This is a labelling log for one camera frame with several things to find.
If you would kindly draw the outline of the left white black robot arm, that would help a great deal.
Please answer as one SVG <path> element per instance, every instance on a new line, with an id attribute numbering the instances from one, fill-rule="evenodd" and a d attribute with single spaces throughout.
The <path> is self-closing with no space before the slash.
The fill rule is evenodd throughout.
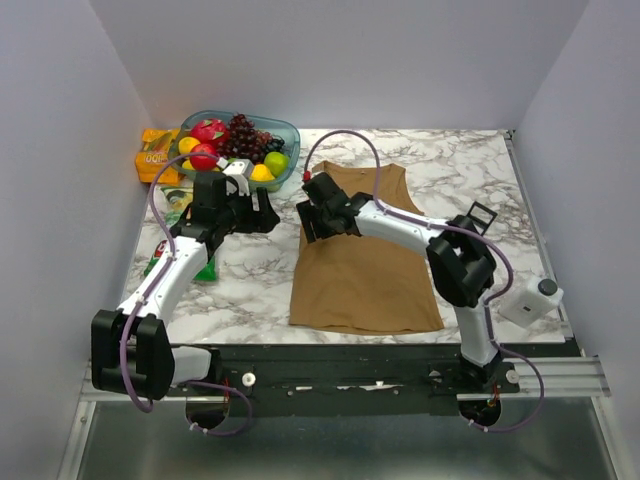
<path id="1" fill-rule="evenodd" d="M 127 394 L 144 411 L 179 384 L 214 393 L 222 372 L 212 352 L 172 344 L 165 323 L 226 236 L 269 233 L 279 221 L 266 188 L 250 190 L 239 174 L 197 175 L 191 202 L 163 227 L 167 242 L 160 259 L 127 300 L 91 322 L 93 386 Z"/>

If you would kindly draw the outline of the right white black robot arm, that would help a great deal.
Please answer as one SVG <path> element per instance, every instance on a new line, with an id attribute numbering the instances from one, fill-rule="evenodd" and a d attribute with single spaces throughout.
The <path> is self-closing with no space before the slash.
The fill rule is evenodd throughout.
<path id="1" fill-rule="evenodd" d="M 439 224 L 395 210 L 367 193 L 348 196 L 326 172 L 305 173 L 302 190 L 307 200 L 296 208 L 307 241 L 336 235 L 371 237 L 426 258 L 438 294 L 454 308 L 462 384 L 474 392 L 493 384 L 502 355 L 495 346 L 486 300 L 496 261 L 472 219 L 458 215 Z"/>

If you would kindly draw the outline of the brown clothing garment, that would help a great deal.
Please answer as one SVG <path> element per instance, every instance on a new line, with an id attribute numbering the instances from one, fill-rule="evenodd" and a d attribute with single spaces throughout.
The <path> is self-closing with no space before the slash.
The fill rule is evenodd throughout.
<path id="1" fill-rule="evenodd" d="M 358 335 L 444 328 L 424 258 L 373 237 L 300 234 L 290 301 L 293 326 Z"/>

